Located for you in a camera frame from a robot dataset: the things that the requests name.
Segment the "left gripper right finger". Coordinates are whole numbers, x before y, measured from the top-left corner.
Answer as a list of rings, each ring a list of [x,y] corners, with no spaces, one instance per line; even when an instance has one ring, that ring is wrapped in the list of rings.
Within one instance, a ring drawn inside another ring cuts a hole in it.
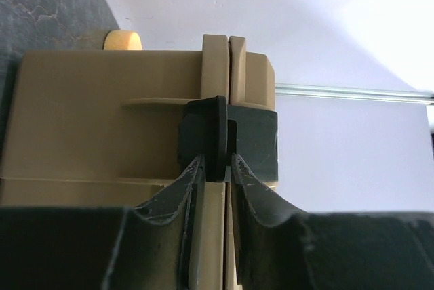
[[[433,214],[308,213],[231,163],[237,281],[244,289],[432,289]]]

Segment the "tan plastic tool box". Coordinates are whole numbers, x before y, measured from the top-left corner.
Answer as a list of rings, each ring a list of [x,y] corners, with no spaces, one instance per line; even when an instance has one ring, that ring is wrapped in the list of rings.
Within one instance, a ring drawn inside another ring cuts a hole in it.
[[[32,51],[18,71],[1,170],[4,207],[136,207],[201,155],[196,289],[237,281],[231,163],[271,190],[275,73],[242,37],[201,51]]]

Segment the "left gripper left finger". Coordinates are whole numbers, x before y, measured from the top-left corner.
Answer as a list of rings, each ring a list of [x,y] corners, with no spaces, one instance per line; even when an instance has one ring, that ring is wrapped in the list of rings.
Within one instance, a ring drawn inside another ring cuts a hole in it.
[[[4,207],[2,289],[196,289],[205,159],[136,207]]]

